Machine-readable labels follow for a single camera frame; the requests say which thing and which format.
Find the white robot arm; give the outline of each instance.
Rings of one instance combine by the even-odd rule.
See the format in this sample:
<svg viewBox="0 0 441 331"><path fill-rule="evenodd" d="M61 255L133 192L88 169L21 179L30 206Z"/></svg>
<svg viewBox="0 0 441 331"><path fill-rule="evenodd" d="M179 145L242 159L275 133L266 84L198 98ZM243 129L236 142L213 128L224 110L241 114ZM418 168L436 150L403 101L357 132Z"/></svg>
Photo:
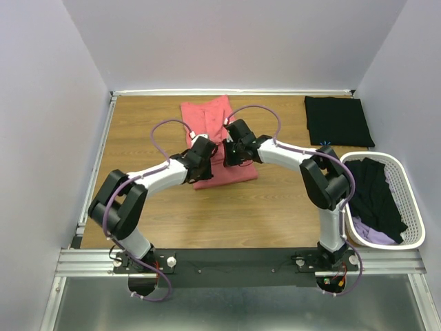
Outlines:
<svg viewBox="0 0 441 331"><path fill-rule="evenodd" d="M347 251L340 228L342 222L339 219L339 209L343 199L349 194L349 181L342 168L329 158L321 157L329 155L336 158L333 150L329 146L318 151L299 148L265 135L256 138L242 119L225 127L229 133L229 138L223 142L225 167L252 160L258 163L273 163L301 172L307 194L318 207L320 217L318 249L315 249L314 261L309 265L317 265L322 270L332 270ZM88 214L101 226L106 207L109 208L103 228L107 228L110 236L136 259L146 263L154 259L150 254L153 245L137 228L145 200L173 185L212 178L210 158L216 152L216 144L206 135L195 137L193 142L189 150L172 156L170 162L166 161L139 172L111 172L90 205ZM117 188L127 181L131 182L120 193L125 195L124 202L120 204L113 201L111 206L107 206ZM299 259L307 260L307 257L299 256Z"/></svg>

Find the folded black shirt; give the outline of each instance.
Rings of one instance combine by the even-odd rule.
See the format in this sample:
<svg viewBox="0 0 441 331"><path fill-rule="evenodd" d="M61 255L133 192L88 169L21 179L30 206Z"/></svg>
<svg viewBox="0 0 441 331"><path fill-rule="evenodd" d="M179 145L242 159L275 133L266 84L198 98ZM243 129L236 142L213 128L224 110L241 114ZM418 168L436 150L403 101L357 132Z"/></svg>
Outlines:
<svg viewBox="0 0 441 331"><path fill-rule="evenodd" d="M312 145L374 147L359 99L305 97Z"/></svg>

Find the white backdrop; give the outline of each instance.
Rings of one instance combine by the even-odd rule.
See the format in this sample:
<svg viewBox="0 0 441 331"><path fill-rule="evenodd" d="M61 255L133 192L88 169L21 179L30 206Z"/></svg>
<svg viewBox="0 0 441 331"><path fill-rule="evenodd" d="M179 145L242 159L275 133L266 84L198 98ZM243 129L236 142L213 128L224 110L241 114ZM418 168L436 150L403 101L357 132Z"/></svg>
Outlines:
<svg viewBox="0 0 441 331"><path fill-rule="evenodd" d="M63 0L111 90L352 89L405 0Z"/></svg>
<svg viewBox="0 0 441 331"><path fill-rule="evenodd" d="M59 0L0 4L0 329L39 330L109 94Z"/></svg>
<svg viewBox="0 0 441 331"><path fill-rule="evenodd" d="M441 311L441 1L409 0L357 90L377 150L410 177L424 224L421 248Z"/></svg>

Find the white laundry basket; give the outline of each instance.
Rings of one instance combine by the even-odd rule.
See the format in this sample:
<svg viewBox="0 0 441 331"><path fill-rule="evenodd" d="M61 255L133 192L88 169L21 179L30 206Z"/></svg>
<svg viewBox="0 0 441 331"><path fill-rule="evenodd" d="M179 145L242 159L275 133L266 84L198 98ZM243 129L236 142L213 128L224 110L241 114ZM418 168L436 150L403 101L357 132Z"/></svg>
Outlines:
<svg viewBox="0 0 441 331"><path fill-rule="evenodd" d="M385 164L385 170L389 175L390 185L393 188L391 190L393 198L397 203L401 220L408 228L404 232L404 241L400 245L369 243L357 233L353 226L351 210L349 206L346 205L345 221L349 236L359 245L381 250L410 250L417 248L423 243L426 237L426 230L424 229L420 211L403 166L399 160L389 154L369 151L347 153L342 156L341 161L344 163L346 161L363 160L365 157Z"/></svg>

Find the wooden surface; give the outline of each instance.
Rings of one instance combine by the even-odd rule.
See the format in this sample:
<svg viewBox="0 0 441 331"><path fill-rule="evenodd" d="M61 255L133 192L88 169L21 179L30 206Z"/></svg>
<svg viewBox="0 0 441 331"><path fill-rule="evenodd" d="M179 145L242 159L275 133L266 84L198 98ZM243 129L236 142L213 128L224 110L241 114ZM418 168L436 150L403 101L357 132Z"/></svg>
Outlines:
<svg viewBox="0 0 441 331"><path fill-rule="evenodd" d="M210 96L119 97L116 102L95 192L114 169L133 172L164 161L149 139L159 121L181 118L184 101L203 103ZM233 109L259 103L280 115L279 140L309 147L305 105L302 96L232 96ZM273 135L276 119L258 108L243 110L256 136ZM178 123L169 123L155 133L170 154L186 149L185 133ZM341 157L361 150L334 146ZM139 228L159 248L270 248L313 247L319 237L317 208L309 201L299 173L277 165L256 164L257 180L195 191L179 185L159 192L145 203ZM82 248L109 248L102 229L89 219Z"/></svg>

